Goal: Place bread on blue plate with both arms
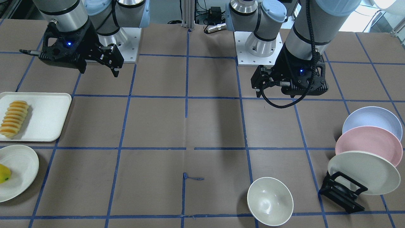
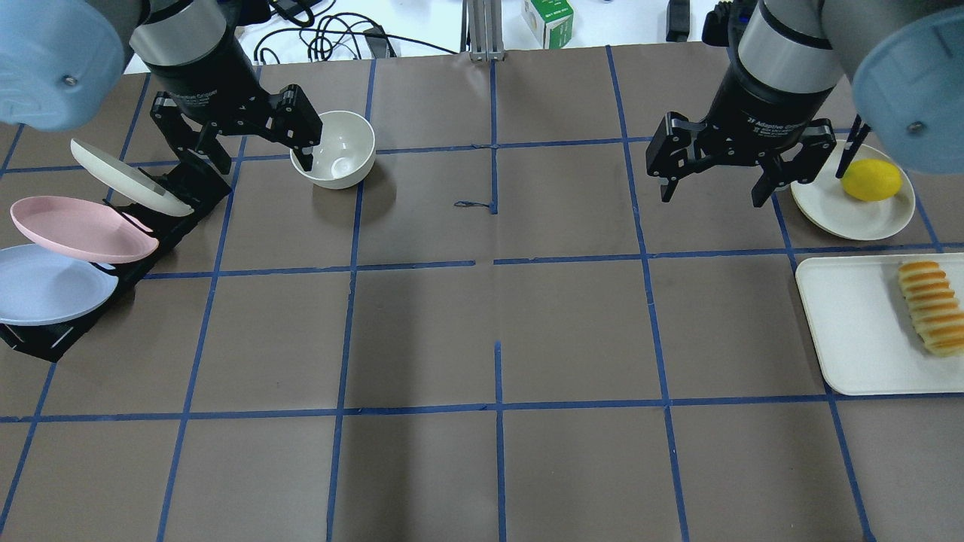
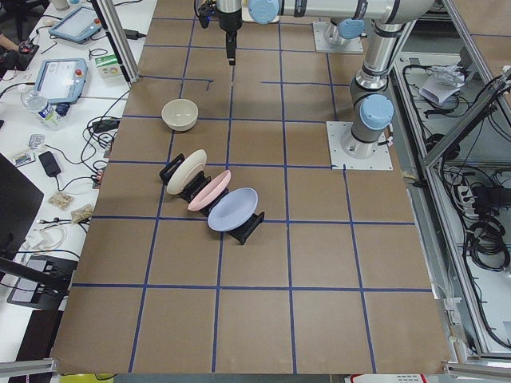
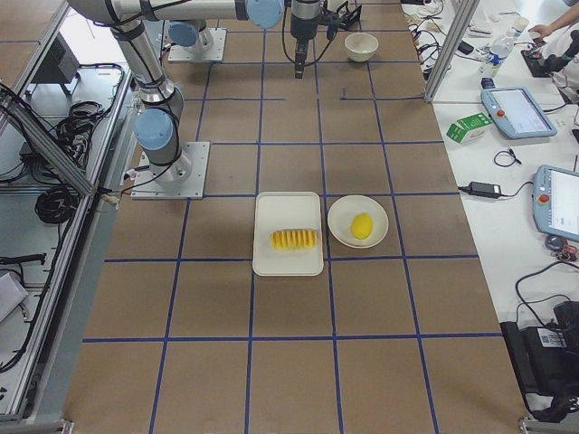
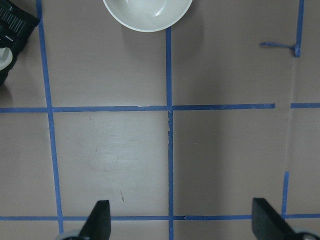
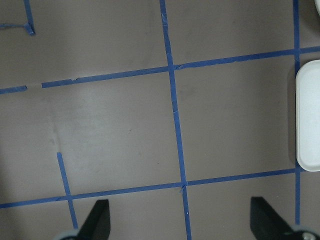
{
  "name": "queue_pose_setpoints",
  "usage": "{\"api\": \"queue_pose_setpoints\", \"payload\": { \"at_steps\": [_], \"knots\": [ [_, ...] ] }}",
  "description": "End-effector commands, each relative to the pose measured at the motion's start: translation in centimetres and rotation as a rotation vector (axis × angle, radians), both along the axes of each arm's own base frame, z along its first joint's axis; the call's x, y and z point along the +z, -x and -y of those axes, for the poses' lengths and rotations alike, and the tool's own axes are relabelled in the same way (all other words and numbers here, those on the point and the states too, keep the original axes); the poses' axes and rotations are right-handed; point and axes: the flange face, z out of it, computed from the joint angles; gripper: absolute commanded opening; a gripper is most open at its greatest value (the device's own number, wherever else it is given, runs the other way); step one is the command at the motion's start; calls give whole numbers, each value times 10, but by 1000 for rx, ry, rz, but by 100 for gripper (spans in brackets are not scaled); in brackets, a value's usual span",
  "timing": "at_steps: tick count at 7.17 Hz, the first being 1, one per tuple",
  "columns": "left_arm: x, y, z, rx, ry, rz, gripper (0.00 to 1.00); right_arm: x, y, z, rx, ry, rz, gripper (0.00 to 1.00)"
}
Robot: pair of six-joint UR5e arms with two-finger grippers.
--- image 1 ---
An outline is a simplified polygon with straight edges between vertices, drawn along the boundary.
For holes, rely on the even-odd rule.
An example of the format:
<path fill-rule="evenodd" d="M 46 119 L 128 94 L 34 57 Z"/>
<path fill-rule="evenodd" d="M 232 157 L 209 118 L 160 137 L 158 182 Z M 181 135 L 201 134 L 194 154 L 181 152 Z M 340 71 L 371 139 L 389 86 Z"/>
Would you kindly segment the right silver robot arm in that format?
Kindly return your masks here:
<path fill-rule="evenodd" d="M 119 49 L 128 41 L 124 28 L 146 28 L 150 23 L 149 0 L 35 0 L 48 21 L 36 56 L 49 66 L 78 69 L 87 61 L 108 67 L 118 77 L 124 57 Z"/>

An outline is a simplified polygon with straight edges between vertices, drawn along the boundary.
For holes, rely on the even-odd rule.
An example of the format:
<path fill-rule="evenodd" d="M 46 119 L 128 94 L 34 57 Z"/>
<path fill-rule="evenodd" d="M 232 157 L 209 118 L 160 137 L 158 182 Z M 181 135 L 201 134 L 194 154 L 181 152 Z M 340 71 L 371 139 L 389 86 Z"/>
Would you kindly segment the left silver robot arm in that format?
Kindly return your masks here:
<path fill-rule="evenodd" d="M 290 97 L 320 96 L 328 91 L 322 54 L 360 0 L 300 0 L 301 9 L 271 68 L 258 65 L 251 77 L 257 97 L 279 86 Z M 278 0 L 231 0 L 226 5 L 227 30 L 249 32 L 247 51 L 257 57 L 272 56 L 277 36 L 287 19 Z"/>

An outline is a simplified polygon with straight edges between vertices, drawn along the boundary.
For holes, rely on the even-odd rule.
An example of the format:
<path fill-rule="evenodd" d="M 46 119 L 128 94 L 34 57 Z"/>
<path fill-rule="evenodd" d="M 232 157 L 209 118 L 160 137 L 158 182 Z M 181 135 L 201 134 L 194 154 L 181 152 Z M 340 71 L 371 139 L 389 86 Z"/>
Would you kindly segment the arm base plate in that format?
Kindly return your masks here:
<path fill-rule="evenodd" d="M 98 37 L 104 46 L 116 44 L 124 63 L 136 63 L 142 31 L 142 28 L 120 28 L 114 34 L 98 34 Z"/>
<path fill-rule="evenodd" d="M 237 52 L 238 65 L 256 67 L 258 65 L 264 65 L 266 67 L 272 67 L 281 52 L 283 42 L 282 36 L 278 33 L 276 38 L 275 49 L 269 57 L 257 57 L 248 52 L 245 47 L 246 40 L 248 39 L 250 32 L 236 31 L 234 32 L 235 49 Z"/>

